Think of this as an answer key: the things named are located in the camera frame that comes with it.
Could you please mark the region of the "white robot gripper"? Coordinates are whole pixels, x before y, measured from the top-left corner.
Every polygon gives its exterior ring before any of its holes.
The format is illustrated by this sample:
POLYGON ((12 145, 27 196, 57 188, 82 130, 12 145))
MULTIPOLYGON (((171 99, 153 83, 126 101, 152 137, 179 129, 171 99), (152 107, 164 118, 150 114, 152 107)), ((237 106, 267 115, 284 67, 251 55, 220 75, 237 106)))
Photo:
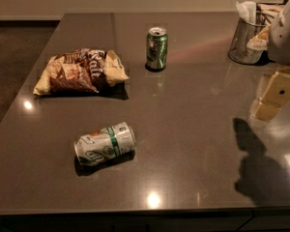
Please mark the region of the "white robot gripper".
MULTIPOLYGON (((268 36, 268 56, 272 61, 290 66, 290 0, 273 20, 268 36)), ((281 108, 290 102, 290 69, 281 69, 262 75, 253 117, 270 122, 281 108)))

